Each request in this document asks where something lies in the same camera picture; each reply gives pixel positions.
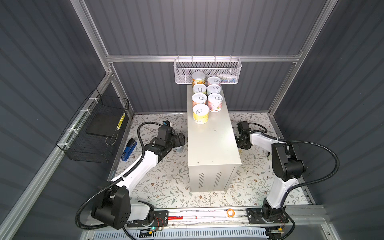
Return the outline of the pink labelled can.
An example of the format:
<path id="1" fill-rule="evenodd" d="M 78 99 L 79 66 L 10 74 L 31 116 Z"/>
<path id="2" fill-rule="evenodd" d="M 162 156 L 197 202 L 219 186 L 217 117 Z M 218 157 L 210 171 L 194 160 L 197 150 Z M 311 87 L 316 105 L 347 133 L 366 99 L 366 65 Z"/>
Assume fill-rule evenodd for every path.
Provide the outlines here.
<path id="1" fill-rule="evenodd" d="M 220 86 L 221 85 L 221 79 L 219 77 L 215 77 L 215 76 L 209 77 L 207 79 L 207 84 L 208 84 L 208 86 L 210 86 L 210 85 Z"/>

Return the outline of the green labelled can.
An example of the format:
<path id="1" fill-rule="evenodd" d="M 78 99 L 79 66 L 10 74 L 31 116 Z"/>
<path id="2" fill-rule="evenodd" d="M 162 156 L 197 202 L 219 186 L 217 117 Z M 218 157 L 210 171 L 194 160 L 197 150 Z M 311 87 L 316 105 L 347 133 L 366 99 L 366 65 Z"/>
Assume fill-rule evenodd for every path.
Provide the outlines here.
<path id="1" fill-rule="evenodd" d="M 207 94 L 207 86 L 204 84 L 195 84 L 193 86 L 193 93 L 202 93 L 202 94 Z"/>

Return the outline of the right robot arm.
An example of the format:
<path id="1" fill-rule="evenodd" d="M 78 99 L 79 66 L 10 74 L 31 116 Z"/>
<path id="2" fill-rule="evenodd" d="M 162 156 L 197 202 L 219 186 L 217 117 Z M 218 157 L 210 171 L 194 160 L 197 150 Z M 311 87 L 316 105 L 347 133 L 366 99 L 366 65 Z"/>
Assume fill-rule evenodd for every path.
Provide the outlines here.
<path id="1" fill-rule="evenodd" d="M 324 182 L 333 177 L 340 168 L 340 159 L 334 151 L 326 146 L 298 140 L 285 140 L 267 134 L 264 126 L 256 123 L 242 121 L 237 123 L 239 135 L 236 137 L 237 147 L 249 150 L 258 146 L 268 151 L 272 156 L 272 169 L 275 179 L 270 193 L 263 201 L 262 210 L 257 216 L 266 223 L 274 223 L 279 217 L 287 219 L 285 201 L 294 189 Z M 303 162 L 299 145 L 312 145 L 327 151 L 335 160 L 334 169 L 326 176 L 299 184 L 298 180 L 306 172 L 307 167 Z"/>

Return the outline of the can row front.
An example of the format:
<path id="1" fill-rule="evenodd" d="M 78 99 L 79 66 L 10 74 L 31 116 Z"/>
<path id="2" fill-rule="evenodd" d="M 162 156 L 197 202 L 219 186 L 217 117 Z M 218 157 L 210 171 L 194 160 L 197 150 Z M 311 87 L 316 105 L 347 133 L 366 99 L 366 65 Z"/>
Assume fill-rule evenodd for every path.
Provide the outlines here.
<path id="1" fill-rule="evenodd" d="M 192 106 L 194 107 L 195 105 L 198 104 L 207 104 L 207 95 L 203 93 L 195 93 L 192 95 Z"/>

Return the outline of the yellow orange labelled can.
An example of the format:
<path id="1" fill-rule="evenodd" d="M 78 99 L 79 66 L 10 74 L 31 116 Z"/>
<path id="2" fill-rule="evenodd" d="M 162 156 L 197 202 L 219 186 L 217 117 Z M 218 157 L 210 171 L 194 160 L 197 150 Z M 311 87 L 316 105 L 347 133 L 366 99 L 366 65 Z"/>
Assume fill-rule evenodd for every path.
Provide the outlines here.
<path id="1" fill-rule="evenodd" d="M 201 72 L 201 71 L 197 71 L 197 72 L 194 72 L 192 73 L 192 85 L 196 85 L 196 84 L 205 84 L 206 82 L 206 74 Z"/>

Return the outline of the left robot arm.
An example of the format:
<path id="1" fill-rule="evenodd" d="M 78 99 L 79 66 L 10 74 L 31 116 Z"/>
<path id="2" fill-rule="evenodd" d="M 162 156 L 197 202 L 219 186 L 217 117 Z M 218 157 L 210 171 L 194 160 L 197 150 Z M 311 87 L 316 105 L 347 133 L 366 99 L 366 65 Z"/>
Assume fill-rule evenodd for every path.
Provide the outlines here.
<path id="1" fill-rule="evenodd" d="M 142 178 L 172 149 L 186 144 L 184 134 L 177 134 L 169 121 L 163 121 L 158 127 L 157 137 L 146 145 L 138 135 L 141 157 L 79 207 L 75 214 L 78 228 L 96 230 L 113 227 L 119 230 L 131 222 L 145 226 L 153 223 L 156 217 L 155 207 L 145 201 L 131 203 L 130 195 Z M 93 203 L 91 216 L 101 222 L 99 225 L 91 226 L 81 222 L 81 213 L 89 203 Z"/>

